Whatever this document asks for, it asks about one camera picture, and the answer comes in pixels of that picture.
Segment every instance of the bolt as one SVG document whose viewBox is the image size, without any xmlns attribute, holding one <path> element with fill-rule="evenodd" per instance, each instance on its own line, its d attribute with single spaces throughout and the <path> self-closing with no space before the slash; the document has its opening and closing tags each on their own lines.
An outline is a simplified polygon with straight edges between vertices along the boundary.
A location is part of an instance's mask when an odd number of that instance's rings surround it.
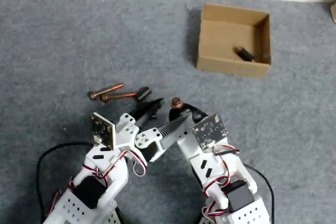
<svg viewBox="0 0 336 224">
<path fill-rule="evenodd" d="M 129 93 L 123 93 L 123 94 L 102 94 L 101 95 L 101 100 L 104 102 L 107 102 L 111 99 L 118 99 L 118 98 L 126 98 L 126 97 L 133 97 L 135 96 L 137 93 L 136 92 L 129 92 Z"/>
<path fill-rule="evenodd" d="M 124 87 L 124 83 L 118 83 L 118 84 L 112 85 L 112 86 L 110 86 L 108 88 L 105 88 L 105 89 L 101 89 L 101 90 L 98 90 L 98 91 L 90 91 L 88 93 L 88 96 L 91 100 L 95 100 L 101 94 L 104 94 L 104 93 L 107 93 L 107 92 L 110 92 L 112 90 L 116 90 L 116 89 L 119 89 L 119 88 L 122 88 L 122 87 Z"/>
<path fill-rule="evenodd" d="M 182 106 L 183 106 L 183 101 L 180 98 L 175 97 L 172 99 L 171 107 L 173 109 L 180 109 L 182 108 Z"/>
</svg>

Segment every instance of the circuit board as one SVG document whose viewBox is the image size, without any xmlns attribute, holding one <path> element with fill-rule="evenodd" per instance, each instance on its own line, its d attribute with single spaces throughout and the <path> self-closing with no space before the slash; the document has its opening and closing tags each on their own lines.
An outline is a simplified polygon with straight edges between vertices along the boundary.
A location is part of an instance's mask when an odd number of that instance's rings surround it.
<svg viewBox="0 0 336 224">
<path fill-rule="evenodd" d="M 90 113 L 90 118 L 92 121 L 93 139 L 113 150 L 116 135 L 115 124 L 102 117 L 97 112 Z"/>
<path fill-rule="evenodd" d="M 227 136 L 227 131 L 218 113 L 195 124 L 191 130 L 203 151 Z"/>
</svg>

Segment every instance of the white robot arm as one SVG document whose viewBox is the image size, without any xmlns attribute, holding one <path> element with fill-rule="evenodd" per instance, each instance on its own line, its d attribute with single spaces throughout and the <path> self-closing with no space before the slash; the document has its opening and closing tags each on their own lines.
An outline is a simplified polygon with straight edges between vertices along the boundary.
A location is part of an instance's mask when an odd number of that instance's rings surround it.
<svg viewBox="0 0 336 224">
<path fill-rule="evenodd" d="M 135 174 L 143 176 L 147 162 L 155 162 L 175 142 L 207 196 L 198 223 L 270 224 L 263 200 L 256 194 L 257 184 L 237 156 L 239 150 L 229 145 L 219 115 L 207 116 L 189 105 L 170 123 L 140 132 L 161 105 L 162 99 L 145 103 L 124 113 L 117 125 L 91 114 L 97 145 L 45 224 L 123 223 L 115 197 L 128 182 L 124 157 L 133 163 Z"/>
<path fill-rule="evenodd" d="M 133 171 L 144 176 L 147 162 L 134 146 L 140 127 L 162 106 L 162 100 L 143 103 L 130 114 L 121 115 L 117 125 L 98 113 L 91 113 L 93 138 L 97 145 L 86 155 L 78 175 L 57 201 L 44 224 L 122 224 L 115 201 L 128 182 L 127 160 Z M 140 165 L 142 172 L 136 171 Z"/>
<path fill-rule="evenodd" d="M 199 223 L 270 224 L 264 202 L 256 194 L 257 184 L 236 155 L 239 150 L 228 144 L 217 113 L 207 116 L 188 104 L 175 120 L 143 132 L 135 146 L 153 162 L 175 141 L 207 196 Z"/>
</svg>

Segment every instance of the gray carpet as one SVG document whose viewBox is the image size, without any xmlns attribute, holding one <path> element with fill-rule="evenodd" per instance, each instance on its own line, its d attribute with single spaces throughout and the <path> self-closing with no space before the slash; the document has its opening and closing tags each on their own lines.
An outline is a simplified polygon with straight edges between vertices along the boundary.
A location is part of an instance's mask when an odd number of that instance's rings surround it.
<svg viewBox="0 0 336 224">
<path fill-rule="evenodd" d="M 204 3 L 271 12 L 272 67 L 265 78 L 197 70 Z M 149 85 L 166 104 L 178 95 L 219 112 L 241 158 L 269 178 L 276 223 L 336 217 L 336 25 L 328 5 L 266 0 L 0 0 L 0 223 L 38 223 L 35 166 L 46 149 L 90 141 L 88 113 L 117 120 L 132 100 L 104 105 L 86 93 L 116 82 Z M 84 147 L 48 157 L 49 204 L 84 158 Z M 266 184 L 252 173 L 270 209 Z M 118 196 L 129 223 L 193 223 L 204 197 L 179 148 L 133 174 Z"/>
</svg>

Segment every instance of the cardboard box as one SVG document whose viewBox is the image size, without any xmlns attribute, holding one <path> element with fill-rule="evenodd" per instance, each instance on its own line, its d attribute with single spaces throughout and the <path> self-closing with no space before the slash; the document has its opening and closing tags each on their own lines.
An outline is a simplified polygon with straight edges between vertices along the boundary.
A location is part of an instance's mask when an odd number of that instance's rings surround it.
<svg viewBox="0 0 336 224">
<path fill-rule="evenodd" d="M 243 61 L 236 47 L 244 47 L 255 62 Z M 199 35 L 199 69 L 264 76 L 271 65 L 269 13 L 205 4 Z"/>
</svg>

